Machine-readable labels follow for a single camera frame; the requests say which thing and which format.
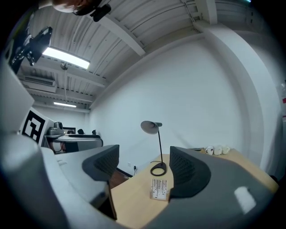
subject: ceiling light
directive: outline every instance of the ceiling light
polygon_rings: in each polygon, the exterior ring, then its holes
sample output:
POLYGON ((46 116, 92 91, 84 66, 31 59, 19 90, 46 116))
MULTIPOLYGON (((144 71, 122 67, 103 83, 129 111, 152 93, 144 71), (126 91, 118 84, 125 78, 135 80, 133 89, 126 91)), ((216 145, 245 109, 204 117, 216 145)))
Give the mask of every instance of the ceiling light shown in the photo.
POLYGON ((78 58, 74 55, 71 55, 71 54, 68 54, 66 52, 63 52, 63 51, 60 51, 60 50, 57 50, 54 48, 50 48, 50 47, 48 47, 43 52, 43 55, 48 55, 50 57, 61 59, 63 61, 66 61, 66 62, 69 62, 71 64, 80 66, 80 67, 85 68, 85 69, 87 69, 89 64, 90 64, 88 61, 86 61, 84 59, 78 58))
POLYGON ((60 106, 70 106, 70 107, 76 107, 75 105, 71 104, 65 104, 65 103, 60 103, 60 102, 54 102, 55 105, 60 105, 60 106))

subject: lamp base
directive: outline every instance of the lamp base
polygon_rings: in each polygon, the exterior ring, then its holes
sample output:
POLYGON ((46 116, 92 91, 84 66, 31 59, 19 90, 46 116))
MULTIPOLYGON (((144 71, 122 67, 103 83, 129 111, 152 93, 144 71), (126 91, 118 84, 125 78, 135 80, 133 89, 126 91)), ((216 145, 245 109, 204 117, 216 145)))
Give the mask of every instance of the lamp base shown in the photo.
POLYGON ((164 162, 160 162, 159 164, 155 165, 151 170, 150 170, 151 174, 153 176, 156 176, 156 177, 160 177, 160 176, 163 176, 164 174, 166 174, 167 172, 167 166, 164 162), (164 170, 164 172, 162 174, 153 174, 153 170, 155 169, 162 169, 164 170))

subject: baseboard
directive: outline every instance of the baseboard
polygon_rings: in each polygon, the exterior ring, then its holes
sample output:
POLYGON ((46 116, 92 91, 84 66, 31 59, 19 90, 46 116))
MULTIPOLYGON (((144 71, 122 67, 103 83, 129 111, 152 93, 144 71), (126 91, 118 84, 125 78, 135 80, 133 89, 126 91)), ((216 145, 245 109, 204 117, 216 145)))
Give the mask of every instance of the baseboard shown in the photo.
POLYGON ((119 171, 120 173, 124 174, 125 176, 127 177, 133 177, 131 174, 127 173, 127 172, 124 172, 123 170, 119 169, 119 168, 116 168, 117 171, 119 171))

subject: lamp shade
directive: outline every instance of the lamp shade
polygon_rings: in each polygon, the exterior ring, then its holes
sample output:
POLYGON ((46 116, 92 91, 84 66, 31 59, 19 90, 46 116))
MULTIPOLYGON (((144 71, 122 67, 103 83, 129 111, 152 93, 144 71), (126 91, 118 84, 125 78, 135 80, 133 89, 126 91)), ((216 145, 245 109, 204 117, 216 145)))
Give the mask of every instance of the lamp shade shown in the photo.
POLYGON ((141 122, 141 128, 147 134, 157 134, 159 131, 159 127, 162 126, 162 123, 155 123, 151 121, 143 121, 141 122))

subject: light wood tabletop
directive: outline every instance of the light wood tabletop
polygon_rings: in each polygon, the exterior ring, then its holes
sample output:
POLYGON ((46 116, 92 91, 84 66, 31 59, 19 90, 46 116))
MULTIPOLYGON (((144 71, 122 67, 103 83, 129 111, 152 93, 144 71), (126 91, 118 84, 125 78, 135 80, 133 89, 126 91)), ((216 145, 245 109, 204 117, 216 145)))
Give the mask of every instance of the light wood tabletop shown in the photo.
MULTIPOLYGON (((259 169, 235 149, 230 150, 227 155, 220 155, 219 157, 236 162, 272 192, 278 189, 278 184, 267 173, 259 169)), ((158 156, 155 160, 160 161, 160 159, 161 157, 158 156)), ((168 205, 168 201, 150 199, 149 193, 151 181, 155 178, 167 180, 168 190, 173 188, 173 174, 169 167, 169 161, 169 154, 163 154, 163 162, 167 165, 167 173, 165 175, 160 177, 152 176, 150 170, 158 163, 152 162, 147 168, 134 177, 111 190, 118 223, 129 228, 142 228, 168 205)))

